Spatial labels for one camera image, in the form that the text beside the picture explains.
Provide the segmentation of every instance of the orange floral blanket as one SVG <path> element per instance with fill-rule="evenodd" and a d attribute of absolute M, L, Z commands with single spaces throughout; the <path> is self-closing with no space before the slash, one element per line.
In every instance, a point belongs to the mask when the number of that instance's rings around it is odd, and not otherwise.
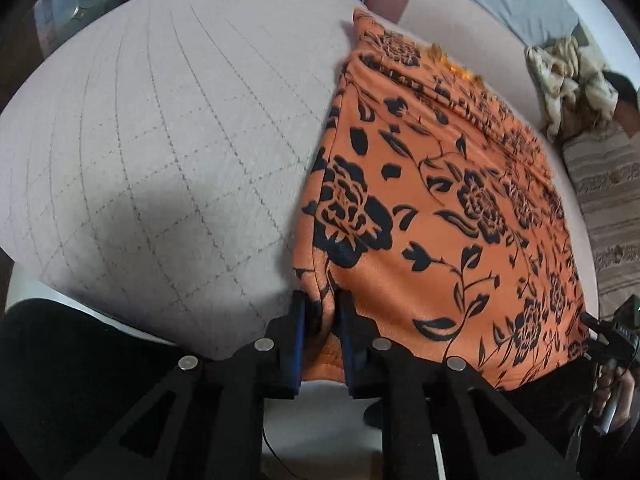
<path fill-rule="evenodd" d="M 533 131 L 480 78 L 357 9 L 302 198 L 294 270 L 322 329 L 306 378 L 344 380 L 330 334 L 351 290 L 382 335 L 458 355 L 493 386 L 582 353 L 584 309 L 561 200 Z"/>

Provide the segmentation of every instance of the human hand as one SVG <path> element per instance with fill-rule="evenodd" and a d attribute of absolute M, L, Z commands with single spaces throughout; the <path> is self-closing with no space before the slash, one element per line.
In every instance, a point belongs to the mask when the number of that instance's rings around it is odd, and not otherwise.
<path fill-rule="evenodd" d="M 618 408 L 613 416 L 610 431 L 620 428 L 631 416 L 631 402 L 634 396 L 636 380 L 629 370 L 617 367 L 615 370 L 605 370 L 598 378 L 596 390 L 593 393 L 593 415 L 598 418 L 611 397 L 611 386 L 616 381 L 620 390 Z"/>

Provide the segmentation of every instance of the striped fabric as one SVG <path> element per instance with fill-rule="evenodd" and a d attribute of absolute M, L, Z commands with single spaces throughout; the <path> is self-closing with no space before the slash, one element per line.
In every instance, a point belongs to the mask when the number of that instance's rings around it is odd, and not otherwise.
<path fill-rule="evenodd" d="M 600 317 L 640 296 L 640 136 L 632 139 L 611 121 L 562 147 L 591 239 Z"/>

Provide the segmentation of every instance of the bed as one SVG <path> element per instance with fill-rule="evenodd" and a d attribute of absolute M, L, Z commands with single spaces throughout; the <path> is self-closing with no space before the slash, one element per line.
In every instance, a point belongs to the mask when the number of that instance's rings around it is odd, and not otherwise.
<path fill-rule="evenodd" d="M 0 116 L 2 247 L 56 290 L 201 354 L 260 335 L 296 286 L 296 205 L 357 6 L 132 0 L 97 20 Z M 481 6 L 408 0 L 396 21 L 542 126 L 523 43 Z M 545 147 L 597 314 L 584 221 Z"/>

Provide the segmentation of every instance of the beige crumpled cloth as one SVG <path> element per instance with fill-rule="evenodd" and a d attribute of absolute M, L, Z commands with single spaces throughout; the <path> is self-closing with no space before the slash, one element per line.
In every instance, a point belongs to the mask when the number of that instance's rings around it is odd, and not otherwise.
<path fill-rule="evenodd" d="M 563 137 L 573 137 L 611 120 L 618 92 L 602 75 L 604 66 L 573 36 L 546 49 L 527 48 L 526 56 L 544 95 L 549 140 L 556 140 L 561 128 Z"/>

